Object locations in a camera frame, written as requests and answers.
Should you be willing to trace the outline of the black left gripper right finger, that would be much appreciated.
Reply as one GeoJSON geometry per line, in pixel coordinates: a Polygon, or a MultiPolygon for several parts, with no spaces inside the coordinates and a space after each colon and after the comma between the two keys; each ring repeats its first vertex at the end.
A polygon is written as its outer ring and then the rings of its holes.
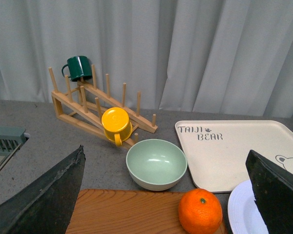
{"type": "Polygon", "coordinates": [[[257,208],[270,234],[293,234],[293,174],[254,150],[246,168],[257,208]]]}

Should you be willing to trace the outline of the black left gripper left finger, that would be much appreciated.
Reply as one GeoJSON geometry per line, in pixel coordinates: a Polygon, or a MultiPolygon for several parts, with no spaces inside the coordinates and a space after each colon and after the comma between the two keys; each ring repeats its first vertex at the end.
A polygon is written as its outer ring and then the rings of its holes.
{"type": "Polygon", "coordinates": [[[0,234],[63,234],[70,223],[85,167],[81,145],[0,205],[0,234]]]}

